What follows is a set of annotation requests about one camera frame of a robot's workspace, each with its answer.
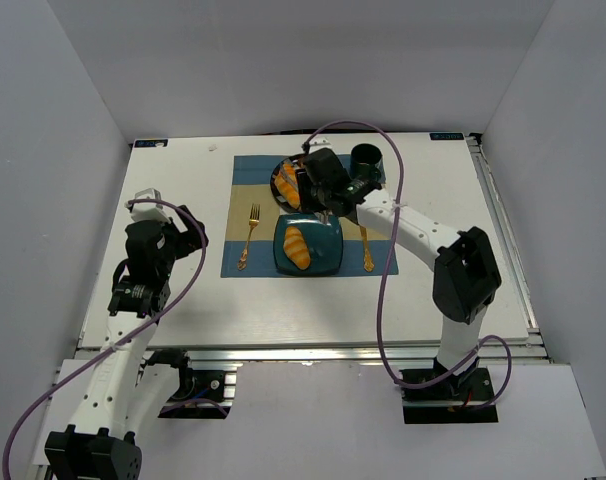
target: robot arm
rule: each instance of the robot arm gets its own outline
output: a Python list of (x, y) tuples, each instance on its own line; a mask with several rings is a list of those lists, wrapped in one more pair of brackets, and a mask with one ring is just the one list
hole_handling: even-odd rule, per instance
[[(434, 369), (443, 373), (476, 347), (487, 306), (501, 285), (501, 276), (487, 234), (442, 225), (408, 206), (395, 205), (378, 182), (350, 178), (327, 140), (316, 139), (297, 172), (301, 206), (307, 212), (330, 211), (366, 228), (391, 235), (396, 208), (396, 242), (434, 272), (432, 298), (443, 314), (443, 328)], [(457, 388), (473, 372), (470, 359), (451, 377)]]
[[(135, 198), (160, 199), (160, 194), (148, 189)], [(180, 208), (189, 214), (187, 207)], [(65, 432), (51, 432), (46, 441), (45, 453), (59, 480), (138, 478), (142, 454), (137, 444), (162, 406), (186, 382), (187, 359), (180, 351), (170, 351), (156, 352), (137, 384), (156, 324), (122, 346), (114, 344), (165, 307), (174, 262), (202, 248), (201, 237), (189, 222), (187, 230), (180, 232), (156, 204), (134, 204), (130, 213), (134, 222), (126, 228), (127, 259), (114, 273), (102, 347), (115, 352), (94, 367)]]

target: dark cup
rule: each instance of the dark cup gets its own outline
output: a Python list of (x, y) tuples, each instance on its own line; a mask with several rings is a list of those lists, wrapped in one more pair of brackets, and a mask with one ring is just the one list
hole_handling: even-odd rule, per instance
[(350, 153), (350, 176), (378, 182), (381, 179), (381, 151), (369, 143), (361, 143)]

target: placemat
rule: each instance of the placemat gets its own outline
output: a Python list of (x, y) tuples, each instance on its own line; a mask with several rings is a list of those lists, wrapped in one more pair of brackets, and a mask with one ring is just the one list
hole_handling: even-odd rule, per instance
[[(343, 166), (349, 169), (350, 156), (338, 155)], [(234, 172), (230, 209), (225, 231), (225, 246), (221, 264), (221, 277), (287, 277), (277, 271), (273, 255), (274, 229), (282, 210), (277, 205), (270, 190), (270, 176), (274, 167), (283, 160), (281, 155), (240, 155), (234, 157)], [(385, 182), (385, 172), (381, 167), (381, 183)], [(241, 257), (249, 232), (250, 208), (253, 203), (261, 205), (259, 225), (252, 233), (247, 267), (238, 270), (236, 264)], [(368, 230), (370, 253), (374, 260), (374, 271), (363, 269), (363, 242), (358, 225), (345, 218), (340, 219), (343, 229), (343, 261), (341, 269), (334, 276), (362, 277), (378, 276), (383, 273), (385, 258), (390, 248), (389, 238)], [(396, 256), (393, 257), (390, 275), (398, 274)]]

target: fork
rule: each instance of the fork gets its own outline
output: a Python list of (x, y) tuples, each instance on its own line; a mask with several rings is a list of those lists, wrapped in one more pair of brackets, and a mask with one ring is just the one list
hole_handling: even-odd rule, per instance
[(236, 265), (239, 270), (243, 270), (245, 267), (247, 267), (247, 252), (250, 249), (250, 238), (252, 237), (252, 230), (254, 230), (259, 224), (260, 215), (261, 205), (259, 205), (258, 203), (253, 203), (252, 209), (250, 210), (250, 233), (247, 235), (247, 240), (245, 241), (245, 248), (243, 249), (243, 253), (241, 254), (241, 259)]
[(361, 227), (361, 239), (363, 240), (363, 269), (366, 272), (374, 271), (374, 260), (370, 253), (370, 246), (367, 243), (367, 230)]

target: gold knife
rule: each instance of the gold knife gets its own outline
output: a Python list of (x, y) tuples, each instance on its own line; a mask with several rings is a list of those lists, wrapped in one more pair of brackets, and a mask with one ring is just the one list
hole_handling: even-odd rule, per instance
[(361, 238), (363, 239), (363, 268), (366, 272), (374, 270), (374, 261), (372, 260), (372, 254), (370, 253), (370, 246), (367, 243), (367, 230), (365, 227), (361, 228)]

